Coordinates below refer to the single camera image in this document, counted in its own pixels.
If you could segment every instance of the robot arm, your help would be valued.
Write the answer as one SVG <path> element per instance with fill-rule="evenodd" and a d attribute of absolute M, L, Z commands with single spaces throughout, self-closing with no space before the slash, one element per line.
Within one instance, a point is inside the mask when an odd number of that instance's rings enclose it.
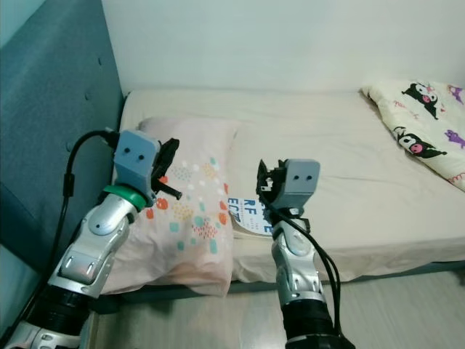
<path fill-rule="evenodd" d="M 257 175 L 256 191 L 265 205 L 265 219 L 273 226 L 272 256 L 286 349 L 355 349 L 341 333 L 338 321 L 333 325 L 313 262 L 315 245 L 305 236 L 310 225 L 301 218 L 319 172 L 320 164 L 313 160 L 279 161 L 272 171 L 261 161 Z"/>
<path fill-rule="evenodd" d="M 31 311 L 18 324 L 6 349 L 68 349 L 80 344 L 89 316 L 89 302 L 98 298 L 129 225 L 157 192 L 178 199 L 181 193 L 158 179 L 171 165 L 179 141 L 165 144 L 142 132 L 124 131 L 116 147 L 115 185 L 104 189 L 105 200 L 81 222 L 77 239 L 68 247 Z"/>

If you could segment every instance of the black cartoon character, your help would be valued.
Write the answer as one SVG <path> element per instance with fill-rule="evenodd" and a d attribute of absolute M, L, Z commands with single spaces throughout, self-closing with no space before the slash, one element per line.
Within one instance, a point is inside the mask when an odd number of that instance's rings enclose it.
<path fill-rule="evenodd" d="M 436 107 L 434 106 L 437 102 L 437 95 L 432 91 L 431 87 L 426 87 L 419 83 L 413 83 L 406 91 L 402 91 L 403 95 L 409 95 L 410 97 L 418 100 L 424 105 L 425 109 L 437 120 Z"/>
<path fill-rule="evenodd" d="M 413 133 L 405 133 L 405 127 L 396 127 L 393 131 L 397 141 L 410 154 L 423 159 L 433 158 L 438 155 L 447 154 L 445 151 L 437 151 L 434 146 L 424 142 Z"/>

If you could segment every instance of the cartoon print blanket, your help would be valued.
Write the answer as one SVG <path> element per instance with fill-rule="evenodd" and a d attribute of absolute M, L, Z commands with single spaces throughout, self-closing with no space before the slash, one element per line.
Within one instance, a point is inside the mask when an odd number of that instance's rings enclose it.
<path fill-rule="evenodd" d="M 409 154 L 465 191 L 465 91 L 436 82 L 383 81 L 362 88 Z"/>

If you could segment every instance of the floor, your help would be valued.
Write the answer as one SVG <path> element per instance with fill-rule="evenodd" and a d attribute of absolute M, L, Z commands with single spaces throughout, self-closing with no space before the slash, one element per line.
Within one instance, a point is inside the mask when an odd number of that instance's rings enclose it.
<path fill-rule="evenodd" d="M 464 275 L 465 270 L 343 285 L 346 337 L 357 349 L 463 348 Z M 275 292 L 130 305 L 99 316 L 94 347 L 283 349 L 281 321 Z"/>

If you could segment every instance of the black cable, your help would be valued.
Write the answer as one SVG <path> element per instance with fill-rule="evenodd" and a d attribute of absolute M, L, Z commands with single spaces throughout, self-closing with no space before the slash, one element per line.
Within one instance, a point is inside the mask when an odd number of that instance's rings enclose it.
<path fill-rule="evenodd" d="M 261 188 L 259 189 L 259 198 L 260 201 L 274 214 L 279 216 L 280 219 L 288 223 L 292 228 L 298 230 L 302 235 L 305 236 L 315 247 L 315 250 L 320 255 L 321 261 L 325 266 L 326 272 L 328 274 L 329 282 L 331 285 L 331 291 L 333 293 L 333 304 L 334 304 L 334 329 L 337 331 L 339 335 L 342 337 L 344 336 L 341 331 L 341 322 L 340 322 L 340 299 L 341 299 L 341 280 L 339 278 L 339 271 L 337 270 L 336 263 L 332 260 L 332 258 L 326 253 L 326 251 L 319 245 L 318 242 L 309 234 L 309 232 L 305 231 L 302 227 L 297 225 L 292 219 L 285 216 L 282 212 L 276 209 L 264 196 L 262 193 Z"/>
<path fill-rule="evenodd" d="M 98 131 L 91 131 L 83 135 L 78 139 L 76 144 L 73 146 L 73 149 L 71 150 L 70 156 L 68 158 L 68 163 L 66 164 L 66 173 L 65 173 L 65 179 L 63 183 L 63 201 L 62 201 L 62 206 L 60 210 L 60 218 L 58 219 L 58 224 L 57 224 L 57 229 L 55 231 L 54 235 L 54 240 L 52 243 L 52 250 L 50 252 L 49 260 L 47 261 L 45 270 L 37 283 L 36 288 L 34 289 L 33 293 L 30 295 L 28 298 L 28 301 L 24 305 L 23 309 L 21 310 L 20 314 L 16 317 L 15 321 L 11 326 L 7 328 L 3 336 L 1 336 L 0 339 L 0 348 L 4 347 L 8 340 L 11 338 L 13 335 L 14 330 L 16 330 L 17 325 L 25 318 L 28 316 L 29 312 L 31 311 L 31 308 L 34 304 L 34 302 L 37 300 L 37 297 L 41 293 L 41 291 L 44 289 L 44 287 L 47 285 L 47 282 L 50 278 L 50 276 L 53 273 L 54 270 L 54 262 L 55 259 L 57 258 L 57 253 L 58 253 L 58 247 L 60 246 L 60 241 L 61 241 L 61 235 L 62 235 L 62 230 L 63 226 L 65 224 L 65 218 L 66 218 L 66 212 L 68 210 L 68 203 L 69 203 L 69 198 L 73 196 L 74 192 L 74 174 L 72 173 L 73 171 L 73 164 L 74 164 L 74 159 L 76 157 L 76 154 L 78 153 L 79 148 L 82 146 L 84 142 L 86 142 L 88 139 L 95 137 L 95 136 L 100 136 L 105 138 L 107 143 L 112 147 L 116 147 L 116 143 L 118 143 L 118 133 L 114 131 L 106 131 L 106 130 L 98 130 Z M 74 232 L 73 236 L 71 237 L 71 241 L 76 238 L 76 231 Z"/>

